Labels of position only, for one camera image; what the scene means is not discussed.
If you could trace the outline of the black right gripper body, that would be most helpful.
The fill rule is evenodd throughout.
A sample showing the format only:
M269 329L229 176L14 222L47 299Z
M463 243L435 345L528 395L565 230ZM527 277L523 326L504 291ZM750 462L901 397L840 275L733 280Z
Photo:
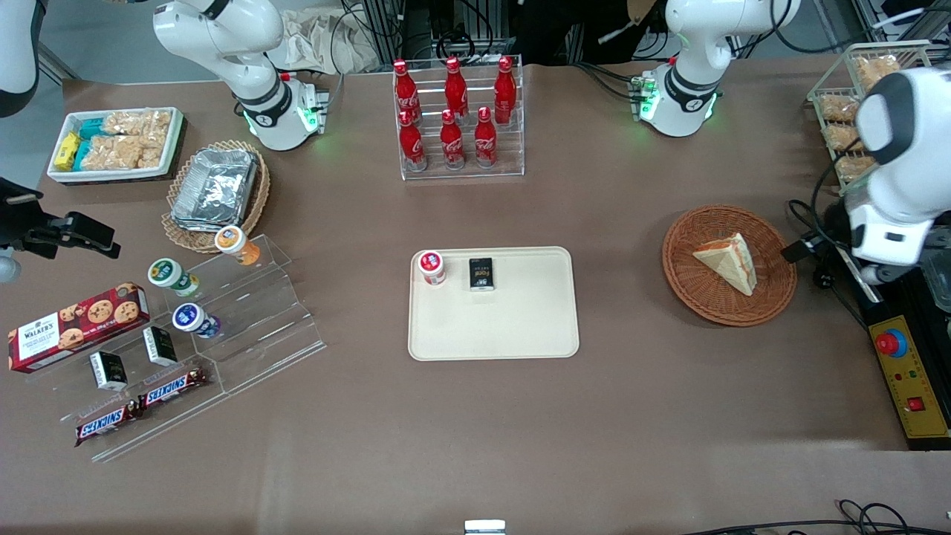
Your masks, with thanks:
M43 193L1 179L1 248L55 259L69 245L55 217L42 210Z

